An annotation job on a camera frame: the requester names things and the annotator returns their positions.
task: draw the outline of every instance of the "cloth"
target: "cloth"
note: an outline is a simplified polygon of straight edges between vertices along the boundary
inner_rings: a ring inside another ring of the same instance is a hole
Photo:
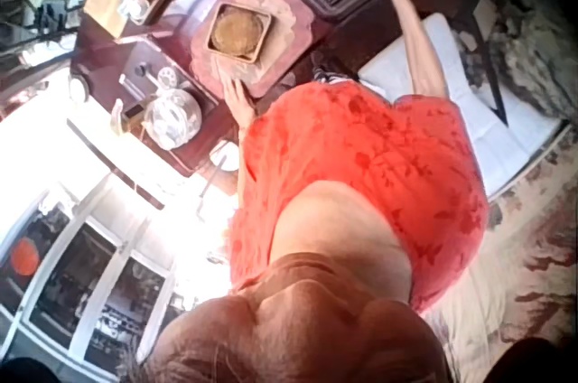
[[[487,201],[459,109],[405,96],[395,105],[353,81],[285,93],[247,130],[244,208],[231,223],[238,290],[269,263],[277,219],[307,185],[344,182],[386,217],[413,268],[411,305],[435,302],[479,247]]]

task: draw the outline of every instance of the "wooden tray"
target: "wooden tray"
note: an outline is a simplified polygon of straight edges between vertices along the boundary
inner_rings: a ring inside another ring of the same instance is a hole
[[[255,50],[250,55],[241,55],[241,56],[229,55],[228,53],[223,53],[222,51],[218,51],[213,45],[213,41],[212,41],[211,37],[213,34],[213,29],[215,29],[215,23],[217,22],[219,17],[227,10],[228,7],[238,8],[238,9],[249,11],[250,13],[255,14],[259,18],[259,20],[261,21],[261,24],[263,25],[263,32],[261,33],[261,38],[259,38],[259,42],[256,44]],[[217,11],[215,12],[215,15],[213,17],[213,21],[210,24],[209,35],[207,35],[207,41],[205,42],[205,48],[208,51],[211,51],[213,53],[217,53],[218,55],[221,55],[221,56],[226,56],[227,58],[230,58],[232,60],[245,62],[247,64],[253,64],[253,63],[255,63],[255,61],[259,57],[259,53],[261,52],[261,49],[263,48],[263,43],[265,41],[267,34],[269,33],[269,28],[271,27],[272,22],[273,22],[273,16],[271,14],[265,13],[261,10],[257,10],[256,8],[251,8],[249,6],[222,2],[219,5],[219,8],[217,8]]]

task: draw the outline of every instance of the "wooden table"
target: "wooden table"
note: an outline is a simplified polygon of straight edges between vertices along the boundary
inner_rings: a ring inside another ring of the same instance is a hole
[[[91,13],[97,12],[96,0],[89,1]],[[141,27],[128,22],[117,40],[113,38],[116,35],[114,31],[113,34],[107,32],[93,17],[84,14],[76,46],[78,53],[72,59],[71,72],[83,75],[89,84],[90,94],[110,111],[117,98],[125,98],[127,95],[126,90],[118,83],[118,78],[135,47],[135,43],[130,42],[131,36],[150,34],[156,37],[154,42],[163,53],[188,72],[191,80],[202,85],[214,97],[222,98],[220,84],[204,65],[209,62],[210,57],[203,53],[199,55],[196,47],[196,44],[205,38],[211,11],[220,1],[222,0],[175,0],[154,25]],[[263,97],[300,56],[330,29],[329,25],[314,20],[311,10],[301,0],[284,1],[291,6],[297,19],[294,25],[294,40],[262,75],[259,82],[254,87],[249,86],[250,92],[256,98]],[[190,2],[191,5],[187,7],[183,2]],[[107,11],[108,0],[101,0],[101,4],[103,11]],[[195,59],[191,55],[191,45],[196,51]],[[227,105],[219,100],[217,106],[203,117],[200,132],[186,145],[165,151],[148,135],[143,142],[180,174],[191,176],[200,169],[200,173],[208,176],[214,169],[208,161],[210,150],[223,138],[235,139],[235,128]],[[235,191],[234,173],[221,173],[219,177],[216,184],[221,189],[228,193]]]

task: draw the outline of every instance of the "window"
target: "window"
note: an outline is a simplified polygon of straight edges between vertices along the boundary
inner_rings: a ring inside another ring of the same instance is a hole
[[[14,315],[44,257],[69,224],[61,203],[47,204],[50,195],[33,211],[0,259],[0,304]]]
[[[114,245],[84,224],[42,289],[31,323],[68,348],[87,301],[115,251]]]
[[[143,337],[163,282],[162,276],[130,258],[104,305],[84,359],[114,374],[121,352],[136,349]]]

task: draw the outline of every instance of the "patterned rug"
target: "patterned rug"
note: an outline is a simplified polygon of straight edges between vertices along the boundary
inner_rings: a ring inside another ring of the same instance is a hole
[[[479,254],[424,318],[456,382],[483,381],[516,341],[576,335],[578,130],[568,126],[490,205]]]

